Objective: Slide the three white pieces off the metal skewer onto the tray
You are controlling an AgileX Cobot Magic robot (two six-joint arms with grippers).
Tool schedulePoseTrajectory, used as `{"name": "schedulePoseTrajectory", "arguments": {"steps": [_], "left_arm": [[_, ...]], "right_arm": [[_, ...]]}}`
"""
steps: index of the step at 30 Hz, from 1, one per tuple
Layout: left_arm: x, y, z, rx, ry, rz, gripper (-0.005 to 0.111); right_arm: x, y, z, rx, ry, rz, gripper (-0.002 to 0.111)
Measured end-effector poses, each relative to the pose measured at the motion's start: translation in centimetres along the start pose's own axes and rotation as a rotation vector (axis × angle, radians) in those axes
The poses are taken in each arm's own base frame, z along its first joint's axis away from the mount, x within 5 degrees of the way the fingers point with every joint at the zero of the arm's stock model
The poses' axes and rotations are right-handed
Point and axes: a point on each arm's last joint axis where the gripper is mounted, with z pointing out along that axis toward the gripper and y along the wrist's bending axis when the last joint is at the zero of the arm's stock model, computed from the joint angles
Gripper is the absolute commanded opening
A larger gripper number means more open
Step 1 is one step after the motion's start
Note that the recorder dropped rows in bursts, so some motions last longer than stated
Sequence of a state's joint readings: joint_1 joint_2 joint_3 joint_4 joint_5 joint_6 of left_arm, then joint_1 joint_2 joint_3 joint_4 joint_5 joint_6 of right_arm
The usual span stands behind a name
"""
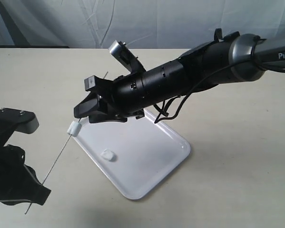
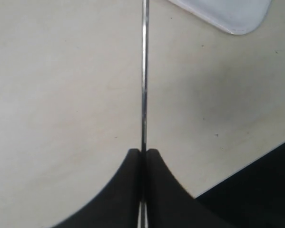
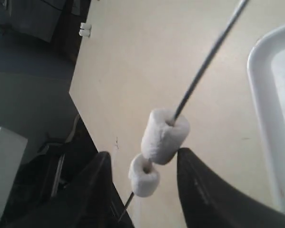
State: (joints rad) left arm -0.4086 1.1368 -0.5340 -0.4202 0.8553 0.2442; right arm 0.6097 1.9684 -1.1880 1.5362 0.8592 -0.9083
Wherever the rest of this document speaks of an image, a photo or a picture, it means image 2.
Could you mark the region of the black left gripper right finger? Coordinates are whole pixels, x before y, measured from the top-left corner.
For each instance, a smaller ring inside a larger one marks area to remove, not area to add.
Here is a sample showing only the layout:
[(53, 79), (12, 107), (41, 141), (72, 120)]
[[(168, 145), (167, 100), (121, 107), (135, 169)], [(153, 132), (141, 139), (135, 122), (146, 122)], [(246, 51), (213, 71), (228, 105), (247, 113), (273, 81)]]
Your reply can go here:
[(158, 150), (146, 152), (145, 169), (150, 228), (249, 227), (249, 216), (239, 199), (242, 171), (195, 199), (177, 181)]

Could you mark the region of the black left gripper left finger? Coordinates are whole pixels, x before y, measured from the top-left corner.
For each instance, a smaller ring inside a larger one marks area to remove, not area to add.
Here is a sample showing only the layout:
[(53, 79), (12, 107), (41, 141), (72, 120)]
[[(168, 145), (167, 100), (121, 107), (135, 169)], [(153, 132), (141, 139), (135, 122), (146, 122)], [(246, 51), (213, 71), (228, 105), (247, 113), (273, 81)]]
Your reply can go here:
[(56, 228), (136, 228), (141, 199), (142, 157), (130, 149), (107, 185)]

